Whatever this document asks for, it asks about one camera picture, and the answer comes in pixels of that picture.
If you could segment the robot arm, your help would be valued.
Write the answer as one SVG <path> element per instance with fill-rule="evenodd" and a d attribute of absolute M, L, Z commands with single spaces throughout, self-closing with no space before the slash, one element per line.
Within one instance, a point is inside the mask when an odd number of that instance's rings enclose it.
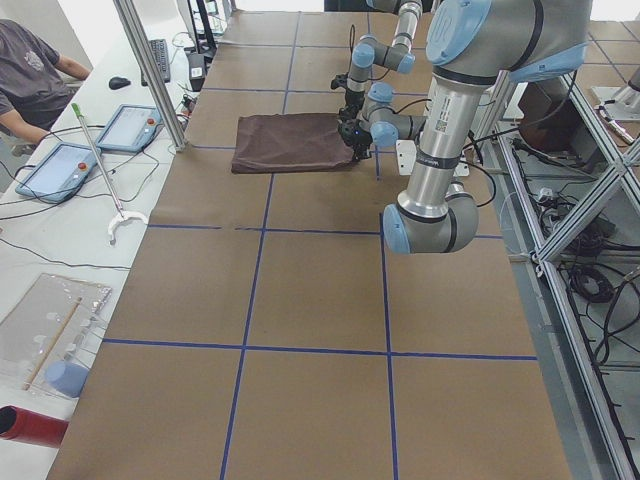
<path fill-rule="evenodd" d="M 454 178 L 464 142 L 483 93 L 505 71 L 514 83 L 547 80 L 584 62 L 592 11 L 589 1 L 445 1 L 430 22 L 426 57 L 432 65 L 425 116 L 401 115 L 393 90 L 371 82 L 373 66 L 408 73 L 422 1 L 371 1 L 369 7 L 397 15 L 391 44 L 360 38 L 349 71 L 332 88 L 345 90 L 339 132 L 355 159 L 371 145 L 392 147 L 413 140 L 416 156 L 407 188 L 385 207 L 388 247 L 400 254 L 456 252 L 474 238 L 478 207 Z"/>
<path fill-rule="evenodd" d="M 373 82 L 374 65 L 401 74 L 411 72 L 415 64 L 412 45 L 419 20 L 426 12 L 432 11 L 433 4 L 433 1 L 366 1 L 369 9 L 395 15 L 397 23 L 389 45 L 381 43 L 373 34 L 361 36 L 350 48 L 348 71 L 336 75 L 331 81 L 332 90 L 343 88 L 345 91 L 345 105 L 339 110 L 342 122 L 355 120 L 361 111 L 366 85 Z"/>

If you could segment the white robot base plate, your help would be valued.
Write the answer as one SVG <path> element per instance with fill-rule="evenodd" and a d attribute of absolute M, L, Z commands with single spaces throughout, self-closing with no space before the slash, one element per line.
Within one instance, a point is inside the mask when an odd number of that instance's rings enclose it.
<path fill-rule="evenodd" d="M 413 171 L 416 158 L 417 146 L 415 142 L 412 140 L 397 140 L 395 150 L 398 173 L 401 176 L 409 176 Z M 470 175 L 470 168 L 465 161 L 465 156 L 461 154 L 455 169 L 455 177 L 467 177 Z"/>

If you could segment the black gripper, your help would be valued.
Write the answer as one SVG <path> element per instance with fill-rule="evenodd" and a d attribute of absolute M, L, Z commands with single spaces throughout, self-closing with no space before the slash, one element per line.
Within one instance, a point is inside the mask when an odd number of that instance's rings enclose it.
<path fill-rule="evenodd" d="M 363 160 L 371 157 L 370 147 L 373 143 L 371 134 L 364 128 L 359 119 L 340 119 L 338 133 L 343 143 L 352 149 L 353 160 Z"/>
<path fill-rule="evenodd" d="M 347 73 L 338 74 L 331 81 L 331 89 L 343 88 L 345 90 L 345 105 L 339 110 L 341 120 L 354 120 L 357 118 L 364 104 L 366 82 L 353 80 Z"/>

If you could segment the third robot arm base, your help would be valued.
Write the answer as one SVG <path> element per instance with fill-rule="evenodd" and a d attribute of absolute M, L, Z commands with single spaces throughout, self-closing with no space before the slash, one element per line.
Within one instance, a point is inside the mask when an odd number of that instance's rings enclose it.
<path fill-rule="evenodd" d="M 597 112 L 607 121 L 639 121 L 639 70 L 623 87 L 592 87 L 599 101 Z"/>

